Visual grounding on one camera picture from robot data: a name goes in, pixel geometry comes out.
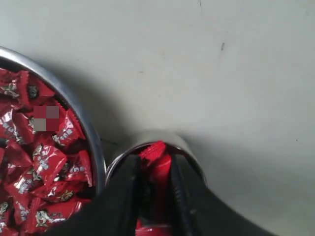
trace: metal bowl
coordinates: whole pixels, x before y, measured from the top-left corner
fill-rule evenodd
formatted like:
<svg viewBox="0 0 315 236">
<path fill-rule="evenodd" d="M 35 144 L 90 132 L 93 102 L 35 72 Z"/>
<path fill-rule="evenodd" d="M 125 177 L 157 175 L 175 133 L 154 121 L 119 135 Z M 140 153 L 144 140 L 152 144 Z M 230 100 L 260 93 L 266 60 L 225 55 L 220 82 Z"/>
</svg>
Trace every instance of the metal bowl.
<svg viewBox="0 0 315 236">
<path fill-rule="evenodd" d="M 88 113 L 84 111 L 80 102 L 71 90 L 54 74 L 33 60 L 4 47 L 0 47 L 0 68 L 14 72 L 27 70 L 36 75 L 50 86 L 58 96 L 66 102 L 67 106 L 75 112 L 90 146 L 91 166 L 96 193 L 100 193 L 105 186 L 106 173 L 106 164 L 100 144 L 100 138 L 90 121 Z"/>
<path fill-rule="evenodd" d="M 129 137 L 117 148 L 113 155 L 113 162 L 109 165 L 106 173 L 105 185 L 109 183 L 110 178 L 113 176 L 114 172 L 118 170 L 119 164 L 124 158 L 159 140 L 164 141 L 169 147 L 174 148 L 176 152 L 183 154 L 196 172 L 203 178 L 205 184 L 207 184 L 205 174 L 196 157 L 189 149 L 187 143 L 180 136 L 165 130 L 151 130 Z"/>
</svg>

